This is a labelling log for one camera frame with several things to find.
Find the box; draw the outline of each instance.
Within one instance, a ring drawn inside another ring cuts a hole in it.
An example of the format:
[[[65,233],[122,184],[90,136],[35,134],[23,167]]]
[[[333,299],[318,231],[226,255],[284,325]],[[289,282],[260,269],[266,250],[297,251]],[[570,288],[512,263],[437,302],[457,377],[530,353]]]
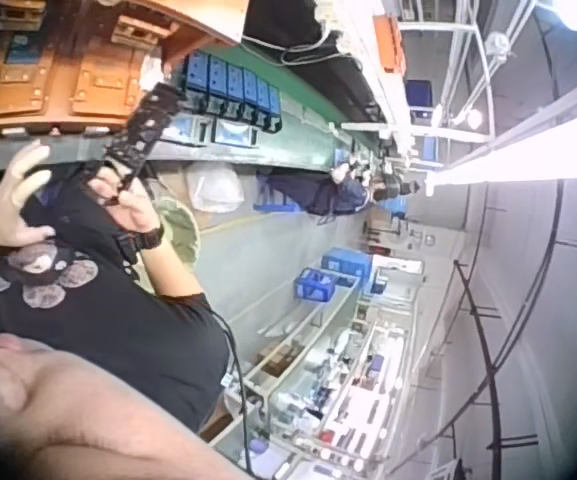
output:
[[[366,279],[370,277],[372,255],[356,250],[333,248],[321,259],[321,267]]]

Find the electronic component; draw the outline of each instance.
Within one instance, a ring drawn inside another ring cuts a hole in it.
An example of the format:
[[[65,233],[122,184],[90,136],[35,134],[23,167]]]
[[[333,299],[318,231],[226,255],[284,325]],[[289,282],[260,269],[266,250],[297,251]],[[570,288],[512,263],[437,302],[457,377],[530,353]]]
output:
[[[176,71],[174,83],[185,94],[185,107],[191,112],[205,110],[208,104],[208,63],[209,55],[195,50]]]
[[[241,67],[228,64],[228,102],[223,117],[239,120],[244,102],[244,72]]]
[[[228,64],[210,55],[208,65],[208,103],[202,113],[221,116],[228,104]]]
[[[253,125],[264,128],[270,114],[270,97],[268,96],[268,82],[257,78],[257,110],[253,115]]]
[[[281,130],[281,99],[279,97],[279,90],[272,85],[268,86],[268,101],[270,105],[270,113],[266,117],[263,130],[268,133],[277,133]]]
[[[139,174],[164,129],[181,111],[182,104],[183,98],[174,87],[158,83],[143,97],[126,127],[106,146],[105,160],[115,160],[130,169],[120,190],[129,186]]]
[[[241,120],[252,123],[252,117],[257,110],[257,76],[247,68],[244,71],[244,103]]]

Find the blue bin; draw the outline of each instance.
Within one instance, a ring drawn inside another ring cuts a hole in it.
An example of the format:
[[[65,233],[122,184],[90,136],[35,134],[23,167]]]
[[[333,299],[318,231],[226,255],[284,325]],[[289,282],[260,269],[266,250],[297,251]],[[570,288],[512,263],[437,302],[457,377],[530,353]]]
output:
[[[329,302],[335,293],[337,278],[315,268],[305,268],[295,280],[295,296],[315,302]]]
[[[367,279],[372,269],[372,255],[356,250],[333,248],[321,259],[321,268]]]

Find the wire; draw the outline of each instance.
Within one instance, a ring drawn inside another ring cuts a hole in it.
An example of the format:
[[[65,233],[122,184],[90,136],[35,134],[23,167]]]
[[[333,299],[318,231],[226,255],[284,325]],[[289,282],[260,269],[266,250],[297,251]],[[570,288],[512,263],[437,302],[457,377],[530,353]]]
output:
[[[249,37],[247,35],[242,35],[244,40],[247,40],[252,43],[256,43],[257,45],[261,45],[262,47],[271,48],[273,50],[279,50],[282,52],[309,52],[310,50],[315,50],[321,47],[328,37],[330,36],[330,28],[326,22],[323,23],[323,28],[321,31],[321,38],[317,40],[313,44],[305,44],[305,45],[296,45],[294,47],[281,47],[279,45],[273,45],[272,43],[264,42],[263,40],[259,40],[258,38]]]
[[[256,52],[255,50],[253,50],[252,48],[247,46],[245,43],[242,43],[241,46],[244,48],[244,50],[250,52],[255,57],[260,58],[264,62],[269,63],[270,65],[274,65],[275,67],[298,67],[300,65],[312,65],[314,63],[320,63],[320,62],[325,62],[327,60],[332,60],[333,58],[344,57],[344,58],[351,58],[351,59],[355,60],[358,63],[359,70],[361,70],[361,68],[362,68],[361,63],[359,63],[358,60],[353,58],[353,56],[348,54],[348,53],[337,52],[337,53],[333,53],[330,55],[326,55],[324,57],[317,57],[316,55],[306,55],[305,57],[302,57],[299,60],[285,60],[284,54],[287,52],[284,52],[284,54],[282,54],[282,56],[280,57],[280,61],[275,62],[275,61],[270,60],[269,58],[265,57],[264,55]]]
[[[264,55],[261,55],[260,53],[250,48],[245,43],[242,43],[241,46],[244,48],[244,50],[248,51],[249,53],[252,53],[254,56],[260,58],[264,62],[269,63],[270,65],[274,65],[275,67],[298,67],[300,65],[313,65],[315,63],[325,62],[328,60],[332,60],[334,58],[351,58],[355,61],[357,69],[359,71],[362,71],[363,65],[361,64],[361,62],[359,62],[359,60],[355,59],[351,54],[348,53],[335,52],[330,55],[324,55],[324,56],[312,54],[312,55],[305,55],[303,57],[296,58],[293,60],[289,60],[287,58],[289,54],[305,53],[318,49],[326,42],[328,37],[330,37],[330,33],[331,30],[328,27],[328,24],[324,22],[321,38],[317,40],[317,42],[313,44],[296,45],[294,47],[282,47],[280,45],[274,45],[272,43],[264,42],[263,40],[259,40],[258,38],[243,35],[243,39],[246,40],[247,42],[255,43],[262,47],[282,52],[281,56],[279,57],[279,62],[268,59]]]
[[[247,409],[247,401],[246,401],[246,387],[244,385],[244,376],[241,370],[241,363],[239,362],[239,355],[237,354],[237,343],[235,341],[235,335],[232,333],[232,329],[230,325],[224,320],[224,317],[219,315],[212,309],[209,309],[210,313],[218,320],[221,328],[224,330],[224,334],[226,335],[226,339],[228,340],[230,351],[232,352],[233,357],[233,367],[237,371],[237,375],[239,376],[239,390],[241,393],[241,415],[242,415],[242,425],[244,431],[244,457],[246,461],[246,473],[251,475],[253,478],[257,479],[255,472],[252,469],[252,460],[250,458],[250,448],[248,447],[248,409]]]

